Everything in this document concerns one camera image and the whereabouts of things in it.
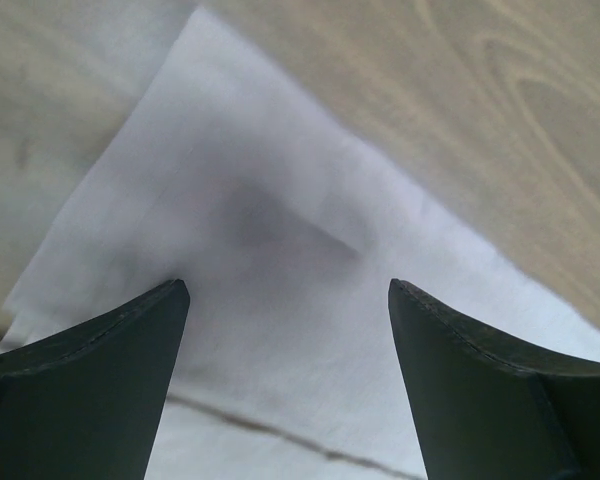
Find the beige t shirt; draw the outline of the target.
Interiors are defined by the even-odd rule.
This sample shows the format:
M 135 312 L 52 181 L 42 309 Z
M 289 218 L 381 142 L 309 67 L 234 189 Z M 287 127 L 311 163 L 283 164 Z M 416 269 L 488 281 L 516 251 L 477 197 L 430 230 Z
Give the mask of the beige t shirt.
M 16 282 L 6 341 L 171 278 L 191 305 L 151 479 L 424 478 L 394 278 L 600 361 L 599 330 L 204 8 Z

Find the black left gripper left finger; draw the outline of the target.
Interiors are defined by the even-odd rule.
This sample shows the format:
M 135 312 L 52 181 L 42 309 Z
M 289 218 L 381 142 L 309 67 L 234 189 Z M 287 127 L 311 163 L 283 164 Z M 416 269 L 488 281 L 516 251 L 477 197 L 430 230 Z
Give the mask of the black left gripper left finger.
M 181 280 L 0 354 L 0 479 L 142 479 L 189 309 Z

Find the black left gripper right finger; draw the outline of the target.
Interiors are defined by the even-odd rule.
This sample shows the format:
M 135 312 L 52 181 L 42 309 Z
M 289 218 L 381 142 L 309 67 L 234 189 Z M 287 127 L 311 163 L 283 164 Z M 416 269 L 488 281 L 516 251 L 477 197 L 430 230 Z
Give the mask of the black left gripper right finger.
M 600 362 L 521 340 L 393 280 L 388 308 L 431 479 L 600 479 Z

